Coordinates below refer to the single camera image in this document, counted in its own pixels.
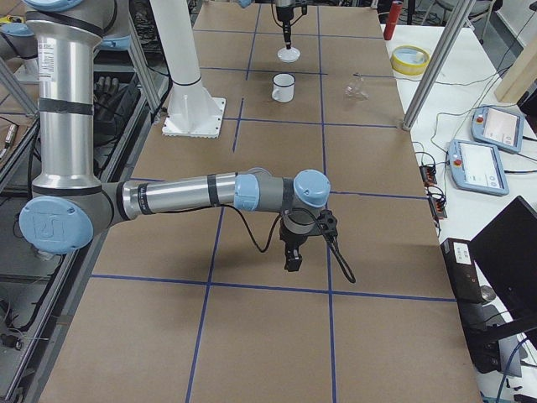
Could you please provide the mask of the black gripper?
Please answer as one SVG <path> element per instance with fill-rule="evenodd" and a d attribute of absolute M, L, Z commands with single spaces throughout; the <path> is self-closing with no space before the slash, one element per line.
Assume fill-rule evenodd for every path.
<path fill-rule="evenodd" d="M 294 233 L 286 226 L 279 229 L 279 239 L 284 242 L 285 265 L 284 269 L 288 272 L 297 272 L 302 264 L 302 255 L 300 246 L 304 244 L 310 233 Z"/>
<path fill-rule="evenodd" d="M 291 42 L 291 33 L 292 33 L 292 19 L 291 18 L 282 18 L 281 26 L 284 35 L 284 43 L 292 44 Z"/>

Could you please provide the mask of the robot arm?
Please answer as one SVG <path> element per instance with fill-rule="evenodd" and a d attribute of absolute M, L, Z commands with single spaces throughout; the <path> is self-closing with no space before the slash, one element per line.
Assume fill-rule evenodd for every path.
<path fill-rule="evenodd" d="M 282 30 L 284 44 L 287 50 L 292 47 L 292 27 L 307 14 L 307 2 L 296 0 L 274 0 L 271 1 L 271 13 L 273 20 Z M 295 9 L 300 9 L 300 16 L 295 19 Z"/>
<path fill-rule="evenodd" d="M 276 212 L 285 267 L 300 267 L 300 245 L 322 231 L 328 178 L 304 170 L 292 178 L 263 169 L 176 182 L 102 183 L 93 169 L 94 52 L 104 41 L 131 43 L 125 1 L 29 1 L 37 39 L 41 172 L 19 215 L 23 236 L 52 254 L 81 249 L 102 231 L 141 215 L 230 206 Z"/>

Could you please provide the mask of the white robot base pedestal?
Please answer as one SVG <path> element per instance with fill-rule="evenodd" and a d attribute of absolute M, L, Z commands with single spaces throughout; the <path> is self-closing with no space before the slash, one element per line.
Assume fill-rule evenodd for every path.
<path fill-rule="evenodd" d="M 188 4 L 184 0 L 150 4 L 172 80 L 163 134 L 214 139 L 220 133 L 226 100 L 212 97 L 203 84 Z"/>

